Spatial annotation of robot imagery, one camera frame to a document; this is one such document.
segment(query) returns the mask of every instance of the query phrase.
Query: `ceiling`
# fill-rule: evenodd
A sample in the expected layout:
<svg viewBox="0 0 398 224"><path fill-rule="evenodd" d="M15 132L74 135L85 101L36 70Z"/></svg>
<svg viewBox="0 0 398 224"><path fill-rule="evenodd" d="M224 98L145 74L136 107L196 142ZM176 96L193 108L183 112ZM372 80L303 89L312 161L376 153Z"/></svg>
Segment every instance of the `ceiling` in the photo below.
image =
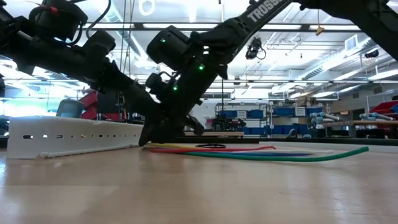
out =
<svg viewBox="0 0 398 224"><path fill-rule="evenodd" d="M41 1L8 0L6 2L8 3L6 10L13 16L27 17L29 12L37 6L34 3ZM78 5L88 15L91 23L104 11L107 3L108 0L87 0ZM115 38L116 48L111 52L110 57L117 61L122 72L131 78L144 81L152 72L168 70L163 65L156 65L145 54L148 43L161 30L161 27L176 24L184 30L186 35L190 35L193 30L206 31L217 23L239 16L248 5L246 0L222 0L221 4L217 0L112 0L110 12L95 26L95 29L105 29ZM389 5L398 11L398 1L391 1ZM319 24L325 28L325 31L316 35ZM121 38L121 34L128 34L130 27L130 40L134 46L128 45ZM248 84L243 81L240 85L224 84L227 89L230 89L226 91L233 91L234 88L248 88L245 98L258 98L259 91L256 90L258 88L275 96L283 92L288 92L290 95L296 93L296 96L300 96L300 93L316 94L335 87L316 81L339 80L340 76L360 68L362 69L346 77L350 80L356 78L364 80L375 74L376 65L378 65L378 72L383 72L383 69L396 69L395 60L380 48L378 58L362 57L361 59L361 53L374 50L377 46L350 21L333 18L323 11L309 9L300 11L297 3L292 3L284 9L254 36L261 38L263 48L267 53L266 58L246 60L246 48L243 48L229 64L228 76L232 80L234 77L239 77L242 80L262 80L262 82ZM347 51L345 41L353 36L357 37L358 45L354 50ZM83 45L86 41L87 38L83 35L78 45ZM51 73L45 73L45 70L40 69L34 72L34 77L39 78L40 81L24 82L21 79L28 79L29 76L23 76L14 82L13 75L7 77L9 81L6 83L10 88L21 89L28 86L28 89L32 90L35 86L49 85L50 82L43 82L43 78L48 78L49 75L52 85L70 89L68 94L65 94L67 96L85 87L82 83L65 81L66 78L63 76L53 77ZM280 82L303 78L308 82ZM346 88L356 85L358 84L345 83L340 86ZM220 83L214 83L208 92L221 91L220 88Z"/></svg>

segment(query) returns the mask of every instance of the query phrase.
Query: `green tube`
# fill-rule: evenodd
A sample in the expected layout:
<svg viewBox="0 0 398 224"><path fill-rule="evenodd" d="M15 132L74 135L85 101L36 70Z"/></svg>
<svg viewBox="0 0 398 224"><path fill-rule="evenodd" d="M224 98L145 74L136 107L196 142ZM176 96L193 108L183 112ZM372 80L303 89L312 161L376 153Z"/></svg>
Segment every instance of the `green tube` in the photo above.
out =
<svg viewBox="0 0 398 224"><path fill-rule="evenodd" d="M221 153L206 153L206 152L186 152L182 153L190 156L204 156L204 157L217 157L217 158L227 158L227 159L242 159L251 161L284 161L284 162L322 162L330 161L335 159L346 158L349 156L357 155L363 152L369 151L368 147L361 147L349 152L344 152L340 154L334 154L330 156L321 157L274 157L274 156L240 156L234 154L221 154Z"/></svg>

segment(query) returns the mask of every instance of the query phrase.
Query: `blue tube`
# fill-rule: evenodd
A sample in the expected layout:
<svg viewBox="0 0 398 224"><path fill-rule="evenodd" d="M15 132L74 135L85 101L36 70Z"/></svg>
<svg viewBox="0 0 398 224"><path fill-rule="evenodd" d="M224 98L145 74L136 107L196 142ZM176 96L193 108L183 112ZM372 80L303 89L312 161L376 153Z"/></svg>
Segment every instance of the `blue tube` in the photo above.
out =
<svg viewBox="0 0 398 224"><path fill-rule="evenodd" d="M310 156L312 153L281 153L281 152L209 152L237 156Z"/></svg>

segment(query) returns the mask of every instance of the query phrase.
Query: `wooden floor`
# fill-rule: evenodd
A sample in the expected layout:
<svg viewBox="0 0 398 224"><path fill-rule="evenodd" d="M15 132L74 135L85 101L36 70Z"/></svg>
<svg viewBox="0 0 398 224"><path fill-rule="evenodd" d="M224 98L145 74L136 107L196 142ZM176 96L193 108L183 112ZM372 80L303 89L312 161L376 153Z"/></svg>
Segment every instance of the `wooden floor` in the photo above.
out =
<svg viewBox="0 0 398 224"><path fill-rule="evenodd" d="M0 152L1 224L398 223L398 154L313 164L137 149L36 161Z"/></svg>

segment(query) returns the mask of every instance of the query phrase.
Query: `red tube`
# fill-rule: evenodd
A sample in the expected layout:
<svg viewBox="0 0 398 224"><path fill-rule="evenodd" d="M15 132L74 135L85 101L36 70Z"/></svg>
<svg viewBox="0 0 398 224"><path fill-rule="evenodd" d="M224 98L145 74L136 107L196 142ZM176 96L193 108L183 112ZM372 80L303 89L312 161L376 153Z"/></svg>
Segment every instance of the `red tube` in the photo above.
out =
<svg viewBox="0 0 398 224"><path fill-rule="evenodd" d="M276 149L275 146L262 146L257 148L224 148L224 149L191 149L191 148L180 148L180 149L164 149L164 148L148 148L150 152L158 153L185 153L185 152L237 152L237 151L254 151L254 150L264 150Z"/></svg>

